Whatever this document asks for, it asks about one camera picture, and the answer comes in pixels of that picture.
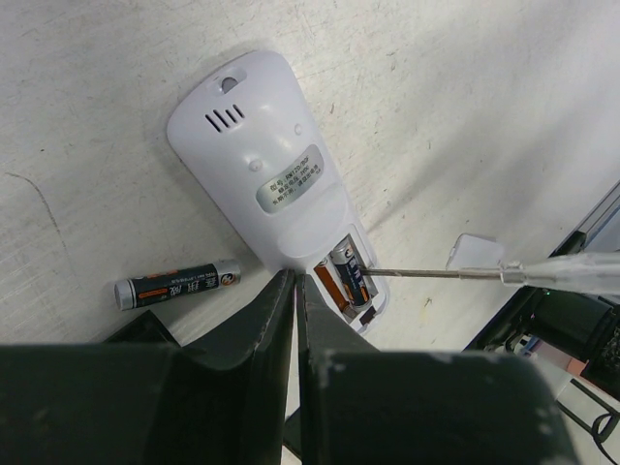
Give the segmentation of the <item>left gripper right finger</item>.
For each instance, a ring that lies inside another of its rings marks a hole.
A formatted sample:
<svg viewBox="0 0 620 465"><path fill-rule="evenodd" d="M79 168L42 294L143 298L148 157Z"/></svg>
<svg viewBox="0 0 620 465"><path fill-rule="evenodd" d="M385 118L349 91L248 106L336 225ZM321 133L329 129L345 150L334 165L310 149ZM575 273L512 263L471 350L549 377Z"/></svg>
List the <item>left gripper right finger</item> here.
<svg viewBox="0 0 620 465"><path fill-rule="evenodd" d="M575 464L554 397L528 361L382 352L295 282L306 464Z"/></svg>

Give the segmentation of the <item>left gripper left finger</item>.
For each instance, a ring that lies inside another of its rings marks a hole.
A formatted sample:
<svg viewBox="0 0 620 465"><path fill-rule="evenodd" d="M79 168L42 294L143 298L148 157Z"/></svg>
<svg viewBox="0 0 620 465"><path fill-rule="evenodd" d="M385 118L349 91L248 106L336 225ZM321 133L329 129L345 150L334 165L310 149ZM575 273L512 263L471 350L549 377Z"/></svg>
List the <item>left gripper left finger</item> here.
<svg viewBox="0 0 620 465"><path fill-rule="evenodd" d="M295 275L193 343L1 350L5 464L277 464Z"/></svg>

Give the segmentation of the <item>black battery cover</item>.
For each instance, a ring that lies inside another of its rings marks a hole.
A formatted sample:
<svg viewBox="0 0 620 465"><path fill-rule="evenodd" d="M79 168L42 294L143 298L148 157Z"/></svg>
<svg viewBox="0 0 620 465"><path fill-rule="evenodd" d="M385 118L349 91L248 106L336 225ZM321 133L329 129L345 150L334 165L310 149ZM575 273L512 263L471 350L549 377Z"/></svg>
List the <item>black battery cover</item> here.
<svg viewBox="0 0 620 465"><path fill-rule="evenodd" d="M151 310L146 310L118 329L105 343L171 344L179 347L176 339Z"/></svg>

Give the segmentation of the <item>AAA battery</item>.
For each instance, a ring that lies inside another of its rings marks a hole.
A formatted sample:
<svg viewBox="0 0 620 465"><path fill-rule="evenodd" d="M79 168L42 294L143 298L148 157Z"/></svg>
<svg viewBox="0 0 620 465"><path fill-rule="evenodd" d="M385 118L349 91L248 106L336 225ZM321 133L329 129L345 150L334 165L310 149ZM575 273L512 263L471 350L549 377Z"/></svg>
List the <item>AAA battery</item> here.
<svg viewBox="0 0 620 465"><path fill-rule="evenodd" d="M117 281L113 286L117 308L133 310L184 295L228 288L240 283L237 261L223 260L189 268Z"/></svg>

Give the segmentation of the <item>white battery cover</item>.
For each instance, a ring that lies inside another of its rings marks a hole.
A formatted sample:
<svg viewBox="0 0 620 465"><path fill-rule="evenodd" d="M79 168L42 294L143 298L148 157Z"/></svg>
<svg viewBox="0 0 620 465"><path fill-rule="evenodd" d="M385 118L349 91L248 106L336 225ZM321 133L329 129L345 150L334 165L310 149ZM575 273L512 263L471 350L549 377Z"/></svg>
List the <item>white battery cover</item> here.
<svg viewBox="0 0 620 465"><path fill-rule="evenodd" d="M462 233L449 252L446 270L495 268L505 256L505 247L495 238Z"/></svg>

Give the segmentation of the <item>white remote control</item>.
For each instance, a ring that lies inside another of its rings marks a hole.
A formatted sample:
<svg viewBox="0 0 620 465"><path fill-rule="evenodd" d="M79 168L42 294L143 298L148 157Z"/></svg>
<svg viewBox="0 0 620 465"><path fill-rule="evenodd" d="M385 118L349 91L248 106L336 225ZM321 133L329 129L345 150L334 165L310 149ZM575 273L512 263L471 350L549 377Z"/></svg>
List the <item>white remote control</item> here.
<svg viewBox="0 0 620 465"><path fill-rule="evenodd" d="M349 240L379 261L288 61L245 53L208 76L172 113L173 151L270 272L316 274Z"/></svg>

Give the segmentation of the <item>clear handle screwdriver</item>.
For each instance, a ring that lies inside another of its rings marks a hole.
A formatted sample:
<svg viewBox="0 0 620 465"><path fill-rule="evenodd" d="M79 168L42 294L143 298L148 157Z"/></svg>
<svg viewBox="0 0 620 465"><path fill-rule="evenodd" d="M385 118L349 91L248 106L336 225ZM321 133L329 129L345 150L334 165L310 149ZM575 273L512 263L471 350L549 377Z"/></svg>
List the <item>clear handle screwdriver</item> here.
<svg viewBox="0 0 620 465"><path fill-rule="evenodd" d="M456 270L363 268L363 275L498 281L504 286L532 287L590 295L619 295L619 253L579 253L540 263L509 263L496 268Z"/></svg>

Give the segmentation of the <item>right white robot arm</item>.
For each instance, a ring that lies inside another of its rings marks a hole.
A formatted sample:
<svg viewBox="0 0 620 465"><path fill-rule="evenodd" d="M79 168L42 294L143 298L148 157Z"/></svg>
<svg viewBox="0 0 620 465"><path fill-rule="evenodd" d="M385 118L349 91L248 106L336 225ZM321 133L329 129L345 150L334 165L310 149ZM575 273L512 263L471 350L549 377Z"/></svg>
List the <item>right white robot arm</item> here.
<svg viewBox="0 0 620 465"><path fill-rule="evenodd" d="M618 295L519 290L466 348L512 352L524 336L583 362L581 377L619 397Z"/></svg>

